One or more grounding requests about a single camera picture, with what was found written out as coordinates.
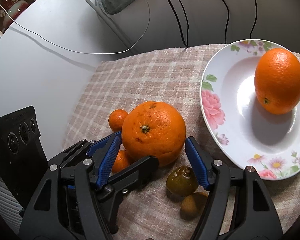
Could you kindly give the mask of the rough large orange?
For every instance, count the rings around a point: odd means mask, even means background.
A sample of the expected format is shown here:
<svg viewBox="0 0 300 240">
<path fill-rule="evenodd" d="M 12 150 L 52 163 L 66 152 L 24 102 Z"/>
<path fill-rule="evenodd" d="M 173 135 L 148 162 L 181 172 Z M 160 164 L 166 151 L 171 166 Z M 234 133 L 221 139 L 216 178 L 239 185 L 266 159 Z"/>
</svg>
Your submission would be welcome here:
<svg viewBox="0 0 300 240">
<path fill-rule="evenodd" d="M 121 138 L 125 150 L 134 161 L 151 155 L 159 160 L 162 167 L 173 163 L 181 154 L 186 125 L 173 106 L 165 102 L 147 101 L 127 115 Z"/>
</svg>

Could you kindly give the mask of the smooth large orange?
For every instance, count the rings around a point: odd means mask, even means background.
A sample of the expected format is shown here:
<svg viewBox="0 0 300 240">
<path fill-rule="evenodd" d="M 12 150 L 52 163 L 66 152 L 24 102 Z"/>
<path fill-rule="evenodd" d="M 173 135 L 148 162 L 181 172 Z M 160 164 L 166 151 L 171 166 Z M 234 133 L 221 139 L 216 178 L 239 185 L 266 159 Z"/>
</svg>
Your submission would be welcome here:
<svg viewBox="0 0 300 240">
<path fill-rule="evenodd" d="M 255 70 L 255 93 L 271 114 L 290 112 L 300 101 L 300 62 L 290 51 L 273 48 L 259 60 Z"/>
</svg>

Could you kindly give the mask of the small smooth mandarin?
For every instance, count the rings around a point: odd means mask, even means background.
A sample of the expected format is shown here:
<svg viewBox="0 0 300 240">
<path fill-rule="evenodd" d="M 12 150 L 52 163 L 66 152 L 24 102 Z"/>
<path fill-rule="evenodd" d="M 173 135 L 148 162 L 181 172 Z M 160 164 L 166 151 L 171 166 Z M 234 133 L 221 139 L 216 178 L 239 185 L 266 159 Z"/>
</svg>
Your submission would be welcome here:
<svg viewBox="0 0 300 240">
<path fill-rule="evenodd" d="M 117 154 L 115 163 L 112 167 L 111 172 L 113 174 L 119 173 L 128 166 L 134 163 L 133 159 L 129 156 L 126 150 L 120 150 Z"/>
</svg>

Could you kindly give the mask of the green brown kiwi fruit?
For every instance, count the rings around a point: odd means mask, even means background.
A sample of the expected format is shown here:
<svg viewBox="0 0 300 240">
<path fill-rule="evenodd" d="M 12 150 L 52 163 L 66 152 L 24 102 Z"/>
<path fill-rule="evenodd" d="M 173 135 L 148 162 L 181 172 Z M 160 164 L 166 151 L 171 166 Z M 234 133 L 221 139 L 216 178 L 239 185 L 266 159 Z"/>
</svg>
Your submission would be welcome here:
<svg viewBox="0 0 300 240">
<path fill-rule="evenodd" d="M 166 187 L 170 193 L 187 197 L 193 194 L 199 184 L 194 171 L 189 166 L 181 166 L 170 173 L 166 180 Z"/>
</svg>

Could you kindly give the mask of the floral white plate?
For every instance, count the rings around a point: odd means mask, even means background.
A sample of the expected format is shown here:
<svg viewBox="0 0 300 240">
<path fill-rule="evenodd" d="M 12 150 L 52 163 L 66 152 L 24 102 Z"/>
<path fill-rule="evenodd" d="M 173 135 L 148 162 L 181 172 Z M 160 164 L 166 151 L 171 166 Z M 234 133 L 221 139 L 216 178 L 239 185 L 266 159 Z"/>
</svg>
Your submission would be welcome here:
<svg viewBox="0 0 300 240">
<path fill-rule="evenodd" d="M 253 166 L 265 180 L 300 172 L 300 101 L 290 112 L 273 115 L 258 102 L 254 76 L 262 55 L 277 44 L 236 41 L 208 61 L 200 85 L 200 107 L 207 129 L 239 168 Z"/>
</svg>

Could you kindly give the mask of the small mandarin with stem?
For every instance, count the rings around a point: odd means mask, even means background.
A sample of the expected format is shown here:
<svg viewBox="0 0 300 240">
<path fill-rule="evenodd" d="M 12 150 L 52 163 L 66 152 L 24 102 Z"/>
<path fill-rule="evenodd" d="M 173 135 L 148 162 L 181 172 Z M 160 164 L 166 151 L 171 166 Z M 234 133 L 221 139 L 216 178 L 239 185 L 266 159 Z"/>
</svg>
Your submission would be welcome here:
<svg viewBox="0 0 300 240">
<path fill-rule="evenodd" d="M 113 132 L 121 131 L 123 122 L 128 112 L 123 109 L 116 109 L 109 115 L 108 124 Z"/>
</svg>

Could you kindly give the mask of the pink plaid tablecloth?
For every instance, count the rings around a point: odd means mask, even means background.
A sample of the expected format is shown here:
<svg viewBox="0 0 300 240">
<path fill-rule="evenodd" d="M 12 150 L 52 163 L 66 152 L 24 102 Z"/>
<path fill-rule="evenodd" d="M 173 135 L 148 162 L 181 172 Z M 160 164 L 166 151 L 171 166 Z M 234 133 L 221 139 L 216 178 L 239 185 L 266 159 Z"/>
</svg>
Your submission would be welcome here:
<svg viewBox="0 0 300 240">
<path fill-rule="evenodd" d="M 162 101 L 183 116 L 187 135 L 215 158 L 235 166 L 207 129 L 199 103 L 203 71 L 222 48 L 219 44 L 172 48 L 102 63 L 79 98 L 62 146 L 109 135 L 108 116 L 115 109 L 132 111 L 143 102 Z M 265 180 L 265 185 L 287 231 L 300 215 L 300 172 L 283 180 Z"/>
</svg>

